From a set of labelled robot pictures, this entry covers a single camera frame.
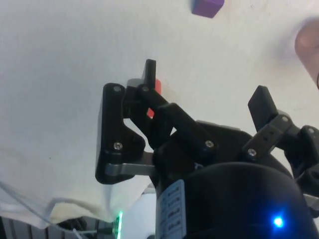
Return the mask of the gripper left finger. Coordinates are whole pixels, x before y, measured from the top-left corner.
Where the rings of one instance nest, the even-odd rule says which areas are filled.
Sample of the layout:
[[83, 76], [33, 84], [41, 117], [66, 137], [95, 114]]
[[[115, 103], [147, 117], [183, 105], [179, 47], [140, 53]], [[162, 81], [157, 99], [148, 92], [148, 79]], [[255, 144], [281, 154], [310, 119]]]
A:
[[[156, 61], [148, 59], [136, 86], [108, 83], [103, 87], [95, 170], [101, 184], [116, 184], [136, 175], [157, 179], [164, 170], [155, 151], [164, 146], [186, 152], [204, 166], [218, 149], [202, 124], [156, 91], [156, 69]], [[147, 145], [153, 152], [145, 152]]]

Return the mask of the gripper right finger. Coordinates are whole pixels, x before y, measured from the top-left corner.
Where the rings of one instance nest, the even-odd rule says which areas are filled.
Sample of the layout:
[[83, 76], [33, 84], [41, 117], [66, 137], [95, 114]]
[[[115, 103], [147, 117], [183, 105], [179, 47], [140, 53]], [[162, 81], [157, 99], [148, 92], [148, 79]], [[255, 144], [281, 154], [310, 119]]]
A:
[[319, 177], [319, 130], [310, 125], [297, 127], [289, 115], [279, 111], [267, 87], [258, 86], [248, 102], [256, 134], [245, 144], [248, 161], [266, 164], [273, 149], [279, 148], [289, 162], [293, 176]]

